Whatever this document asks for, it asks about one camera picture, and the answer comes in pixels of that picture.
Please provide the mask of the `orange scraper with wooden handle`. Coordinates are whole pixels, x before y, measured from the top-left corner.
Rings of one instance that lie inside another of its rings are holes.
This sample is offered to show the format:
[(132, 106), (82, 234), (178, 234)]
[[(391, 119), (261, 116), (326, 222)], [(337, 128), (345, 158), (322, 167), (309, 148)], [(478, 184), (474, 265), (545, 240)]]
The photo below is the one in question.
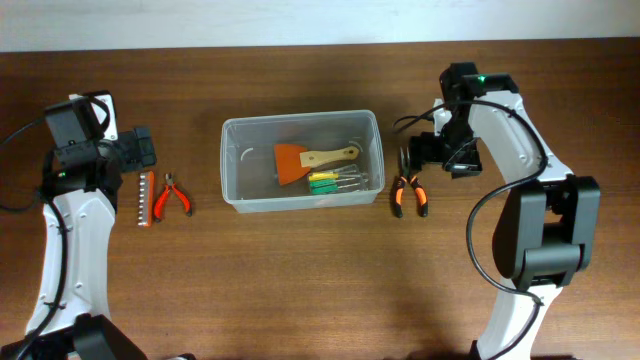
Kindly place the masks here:
[(317, 168), (332, 162), (354, 160), (360, 150), (355, 146), (331, 150), (312, 151), (295, 144), (273, 146), (278, 182), (281, 186), (291, 184)]

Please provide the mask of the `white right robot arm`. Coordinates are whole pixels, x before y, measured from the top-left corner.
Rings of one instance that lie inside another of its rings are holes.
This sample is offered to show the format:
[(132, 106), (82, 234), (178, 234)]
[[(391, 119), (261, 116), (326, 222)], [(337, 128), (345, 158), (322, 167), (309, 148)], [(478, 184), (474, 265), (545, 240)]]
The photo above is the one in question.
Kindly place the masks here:
[[(600, 187), (555, 156), (529, 119), (510, 75), (482, 74), (472, 62), (453, 63), (439, 84), (441, 97), (420, 116), (434, 129), (410, 138), (402, 181), (416, 191), (425, 212), (428, 200), (418, 172), (434, 164), (453, 178), (478, 175), (477, 144), (485, 144), (504, 183), (474, 205), (465, 241), (472, 265), (497, 296), (469, 356), (528, 359), (548, 308), (590, 264)], [(492, 238), (500, 274), (494, 279), (475, 255), (472, 233), (480, 209), (501, 194), (507, 198)]]

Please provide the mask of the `clear case of screwdrivers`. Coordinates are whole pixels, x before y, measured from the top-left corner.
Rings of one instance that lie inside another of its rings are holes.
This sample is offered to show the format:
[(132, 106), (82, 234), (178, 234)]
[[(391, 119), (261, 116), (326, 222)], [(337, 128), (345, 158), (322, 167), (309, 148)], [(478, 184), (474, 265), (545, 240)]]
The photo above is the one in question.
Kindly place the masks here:
[(307, 181), (312, 195), (358, 192), (368, 189), (369, 174), (351, 164), (313, 172), (307, 176)]

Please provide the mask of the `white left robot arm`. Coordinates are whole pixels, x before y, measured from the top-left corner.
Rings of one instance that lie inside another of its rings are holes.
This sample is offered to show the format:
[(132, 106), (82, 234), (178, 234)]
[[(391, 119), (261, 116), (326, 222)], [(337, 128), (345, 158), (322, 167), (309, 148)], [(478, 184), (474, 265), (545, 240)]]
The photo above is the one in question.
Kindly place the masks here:
[(144, 358), (111, 320), (107, 257), (123, 174), (156, 161), (147, 127), (115, 140), (71, 140), (46, 154), (39, 188), (47, 236), (39, 298), (24, 338), (2, 346), (2, 358)]

